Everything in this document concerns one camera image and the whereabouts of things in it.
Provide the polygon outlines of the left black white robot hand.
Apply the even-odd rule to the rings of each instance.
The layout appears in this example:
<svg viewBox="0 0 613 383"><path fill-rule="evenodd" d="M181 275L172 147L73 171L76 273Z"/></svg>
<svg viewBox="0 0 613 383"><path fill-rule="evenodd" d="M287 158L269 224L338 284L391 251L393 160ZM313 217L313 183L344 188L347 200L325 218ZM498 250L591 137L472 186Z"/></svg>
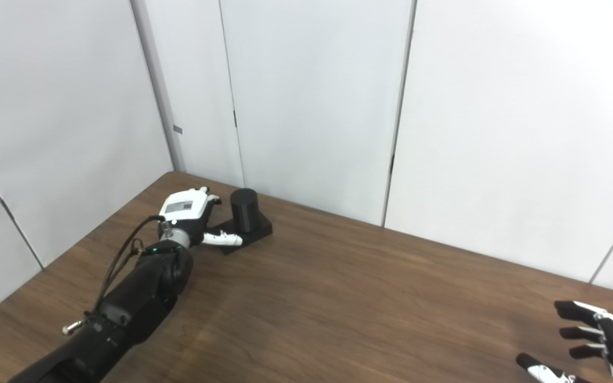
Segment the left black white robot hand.
<svg viewBox="0 0 613 383"><path fill-rule="evenodd" d="M158 227L158 237L178 243L185 249L202 244L225 247L243 245L240 235L208 227L213 208L221 203L221 198L209 194L207 187L171 194L160 210L164 221Z"/></svg>

